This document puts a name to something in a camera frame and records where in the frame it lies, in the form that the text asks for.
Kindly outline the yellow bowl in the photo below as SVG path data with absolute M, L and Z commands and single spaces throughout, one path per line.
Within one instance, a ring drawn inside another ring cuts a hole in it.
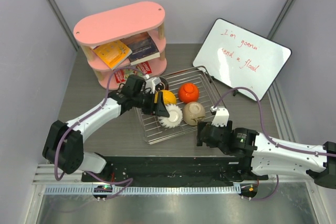
M 169 90 L 161 90 L 161 91 L 159 91 L 159 93 L 162 93 L 163 102 L 164 102 L 165 105 L 176 104 L 177 103 L 176 96 L 174 95 L 173 92 L 171 92 Z

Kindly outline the white ridged bowl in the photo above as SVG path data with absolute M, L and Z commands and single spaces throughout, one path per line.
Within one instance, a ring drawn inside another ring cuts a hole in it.
M 158 120 L 160 125 L 167 129 L 173 129 L 179 126 L 183 119 L 182 110 L 175 104 L 166 105 L 166 109 L 169 113 L 169 116 L 159 116 Z

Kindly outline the dark brown bowl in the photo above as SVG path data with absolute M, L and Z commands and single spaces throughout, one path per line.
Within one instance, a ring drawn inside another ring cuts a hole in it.
M 169 90 L 169 84 L 166 79 L 159 77 L 159 83 L 155 85 L 156 91 Z

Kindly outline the metal wire dish rack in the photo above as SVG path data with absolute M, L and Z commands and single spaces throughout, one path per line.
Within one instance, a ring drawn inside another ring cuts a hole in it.
M 168 82 L 169 90 L 176 97 L 183 84 L 195 84 L 199 89 L 198 102 L 205 108 L 205 120 L 213 120 L 214 115 L 211 114 L 210 108 L 218 101 L 221 95 L 215 85 L 214 78 L 204 66 L 191 67 L 164 74 L 162 77 Z M 188 125 L 184 121 L 173 129 L 166 129 L 159 123 L 157 116 L 145 115 L 138 108 L 135 111 L 143 132 L 143 139 L 148 144 L 155 144 L 197 130 L 196 126 Z

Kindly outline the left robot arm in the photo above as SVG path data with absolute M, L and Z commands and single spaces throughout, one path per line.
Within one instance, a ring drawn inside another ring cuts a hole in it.
M 83 115 L 67 122 L 55 121 L 43 149 L 43 157 L 54 164 L 55 179 L 61 180 L 64 174 L 81 170 L 107 181 L 112 174 L 108 161 L 100 154 L 84 151 L 85 141 L 107 122 L 132 108 L 139 108 L 147 115 L 169 117 L 163 98 L 167 88 L 168 83 L 162 77 L 131 75 Z

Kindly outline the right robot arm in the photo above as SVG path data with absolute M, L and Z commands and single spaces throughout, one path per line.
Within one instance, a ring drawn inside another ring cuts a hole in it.
M 238 127 L 232 122 L 215 126 L 199 122 L 196 144 L 217 148 L 223 154 L 239 158 L 237 173 L 242 179 L 252 176 L 286 175 L 312 178 L 318 186 L 335 188 L 335 143 L 304 145 L 273 138 Z

